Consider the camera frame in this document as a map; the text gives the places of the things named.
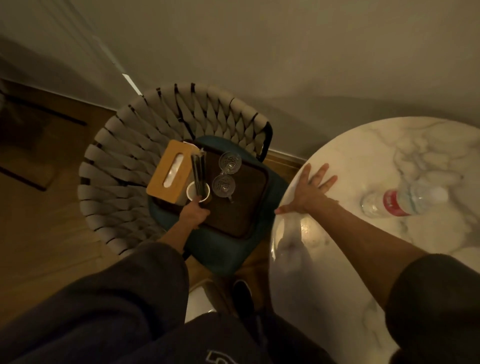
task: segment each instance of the hand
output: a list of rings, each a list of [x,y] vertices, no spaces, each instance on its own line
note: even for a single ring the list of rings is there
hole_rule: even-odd
[[[338,179],[337,176],[333,176],[327,182],[321,184],[328,167],[328,163],[322,165],[309,182],[308,176],[310,175],[312,166],[308,163],[301,172],[293,201],[288,205],[280,206],[275,210],[275,213],[277,215],[286,214],[288,212],[307,214],[309,203],[314,200],[316,196],[322,197],[325,195]]]
[[[198,229],[198,225],[205,221],[210,210],[201,208],[198,203],[200,202],[200,196],[195,196],[193,201],[184,206],[180,212],[180,222],[185,223],[189,228]]]

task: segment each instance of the white bottle cap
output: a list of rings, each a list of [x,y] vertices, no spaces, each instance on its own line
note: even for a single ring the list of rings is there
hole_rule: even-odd
[[[443,187],[431,188],[429,195],[429,200],[436,204],[448,201],[448,191]]]

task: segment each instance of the dark sweatshirt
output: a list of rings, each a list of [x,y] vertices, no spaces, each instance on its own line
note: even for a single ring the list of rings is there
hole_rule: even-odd
[[[0,363],[332,363],[274,314],[184,324],[188,288],[181,255],[146,244],[4,327]],[[449,256],[408,266],[385,316],[398,363],[480,363],[480,275]]]

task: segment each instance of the plastic water bottle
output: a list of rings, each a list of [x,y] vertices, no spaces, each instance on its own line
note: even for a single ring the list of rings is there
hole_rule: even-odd
[[[447,201],[445,188],[413,182],[403,183],[397,189],[369,193],[360,204],[370,218],[390,218],[423,214],[433,205]]]

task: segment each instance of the white paper cup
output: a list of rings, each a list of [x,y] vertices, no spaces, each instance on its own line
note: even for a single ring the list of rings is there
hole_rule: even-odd
[[[207,197],[205,197],[201,202],[203,203],[208,203],[210,202],[211,200],[211,196],[210,196],[210,186],[208,185],[208,183],[205,183],[205,185],[207,186]],[[187,197],[190,201],[193,201],[193,198],[197,195],[197,191],[195,189],[195,182],[192,182],[188,185],[187,187]]]

